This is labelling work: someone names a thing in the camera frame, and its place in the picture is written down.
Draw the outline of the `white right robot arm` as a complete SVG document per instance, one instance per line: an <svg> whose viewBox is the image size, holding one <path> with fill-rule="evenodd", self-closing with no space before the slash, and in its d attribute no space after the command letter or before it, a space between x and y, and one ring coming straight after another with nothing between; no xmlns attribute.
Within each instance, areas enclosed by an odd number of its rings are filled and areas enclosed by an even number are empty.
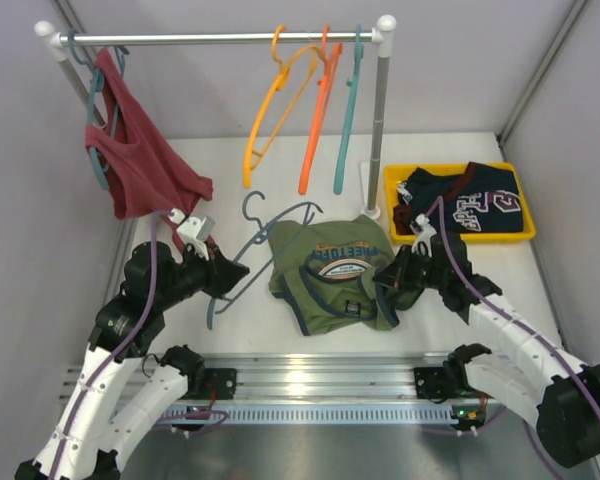
<svg viewBox="0 0 600 480"><path fill-rule="evenodd" d="M481 340L451 352L446 382L458 396L498 400L536 435L551 459L572 468L600 455L600 363L590 365L541 334L502 289L473 270L456 234L420 237L374 277L399 294L435 290Z"/></svg>

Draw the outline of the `green tank top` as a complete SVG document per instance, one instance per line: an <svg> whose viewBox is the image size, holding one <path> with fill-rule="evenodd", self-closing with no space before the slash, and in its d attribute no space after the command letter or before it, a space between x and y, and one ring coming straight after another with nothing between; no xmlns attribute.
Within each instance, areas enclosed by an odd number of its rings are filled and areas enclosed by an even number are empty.
<svg viewBox="0 0 600 480"><path fill-rule="evenodd" d="M422 289L398 292L374 281L395 254L382 227L365 215L303 226L277 223L269 233L273 256L269 291L289 305L305 336L355 324L390 331Z"/></svg>

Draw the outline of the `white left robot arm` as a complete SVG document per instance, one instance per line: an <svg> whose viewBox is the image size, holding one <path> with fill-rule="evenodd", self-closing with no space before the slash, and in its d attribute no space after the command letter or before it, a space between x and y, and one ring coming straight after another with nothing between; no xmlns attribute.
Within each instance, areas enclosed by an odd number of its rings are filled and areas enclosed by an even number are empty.
<svg viewBox="0 0 600 480"><path fill-rule="evenodd" d="M202 292L221 298L250 270L216 245L199 256L186 245L176 261L168 245L135 247L120 290L97 313L82 369L45 447L22 462L18 479L118 479L139 443L166 409L205 388L205 360L186 345L170 347L125 405L119 400L148 356L170 308Z"/></svg>

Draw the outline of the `slate blue hanger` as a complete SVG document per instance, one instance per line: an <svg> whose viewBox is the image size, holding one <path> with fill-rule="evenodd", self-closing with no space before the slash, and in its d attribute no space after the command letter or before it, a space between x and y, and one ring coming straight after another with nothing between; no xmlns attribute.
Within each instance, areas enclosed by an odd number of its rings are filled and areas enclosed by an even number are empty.
<svg viewBox="0 0 600 480"><path fill-rule="evenodd" d="M273 229L283 220L285 220L289 214L303 208L304 213L301 221L301 227L304 228L309 226L314 221L317 214L324 213L323 208L318 203L313 201L302 201L292 204L272 217L269 221L263 222L260 217L251 215L248 212L249 204L253 198L265 200L266 196L262 191L254 190L248 193L242 201L241 214L243 219L247 222L255 223L257 230L234 256L234 261L241 260L252 247L265 244L270 239ZM215 317L217 315L222 315L229 310L252 287L252 285L261 277L261 275L273 265L276 256L276 253L272 253L270 258L262 265L262 267L255 274L251 275L246 284L235 294L230 297L221 297L220 299L212 298L208 302L206 310L206 327L209 331L213 330Z"/></svg>

